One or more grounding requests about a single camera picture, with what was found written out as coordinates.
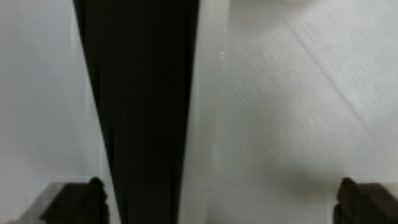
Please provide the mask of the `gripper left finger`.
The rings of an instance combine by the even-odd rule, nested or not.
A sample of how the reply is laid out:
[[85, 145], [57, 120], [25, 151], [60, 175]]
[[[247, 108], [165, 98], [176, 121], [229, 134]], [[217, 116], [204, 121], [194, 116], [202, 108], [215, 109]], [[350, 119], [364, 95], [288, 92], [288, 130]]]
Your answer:
[[110, 224], [107, 199], [98, 177], [87, 182], [51, 183], [14, 224]]

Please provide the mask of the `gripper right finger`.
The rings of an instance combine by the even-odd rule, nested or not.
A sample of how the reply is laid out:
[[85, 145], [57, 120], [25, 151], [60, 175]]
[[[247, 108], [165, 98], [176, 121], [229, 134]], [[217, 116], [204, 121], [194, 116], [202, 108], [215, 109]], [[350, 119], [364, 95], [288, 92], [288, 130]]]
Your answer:
[[341, 180], [332, 224], [398, 224], [398, 183]]

